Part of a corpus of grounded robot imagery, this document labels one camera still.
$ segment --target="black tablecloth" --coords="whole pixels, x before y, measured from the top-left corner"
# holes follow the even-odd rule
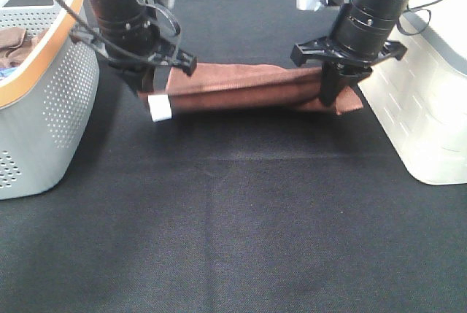
[[[293,67],[335,12],[177,0],[200,61]],[[152,124],[101,66],[63,181],[0,202],[0,312],[465,312],[467,187],[413,179],[377,119]]]

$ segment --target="perforated basket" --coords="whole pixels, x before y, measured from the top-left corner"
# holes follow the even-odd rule
[[[94,52],[74,45],[74,20],[53,0],[0,0],[0,28],[48,29],[29,57],[0,80],[0,199],[41,193],[64,175],[88,122],[99,81]],[[66,0],[85,18],[83,0]]]

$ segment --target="gray plastic basket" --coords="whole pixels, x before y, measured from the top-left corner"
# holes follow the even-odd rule
[[[49,34],[67,18],[55,2],[5,7],[8,1],[0,0],[0,28],[22,26],[33,35],[50,28]],[[79,11],[85,18],[82,1]],[[36,48],[53,41],[54,34],[45,36]],[[0,106],[0,199],[33,195],[56,185],[88,122],[99,81],[96,55],[68,37],[57,49],[28,92]],[[16,72],[26,69],[20,66]],[[0,96],[8,95],[7,80],[0,80]]]

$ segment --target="brown towel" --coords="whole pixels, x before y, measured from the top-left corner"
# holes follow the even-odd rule
[[[321,68],[287,70],[274,65],[200,63],[192,77],[172,69],[165,94],[173,114],[286,106],[340,115],[363,107],[348,87],[333,106],[324,107],[317,98],[320,75]]]
[[[11,27],[0,30],[0,68],[8,69],[21,65],[46,32],[47,30],[44,30],[39,35],[27,39],[24,28]]]

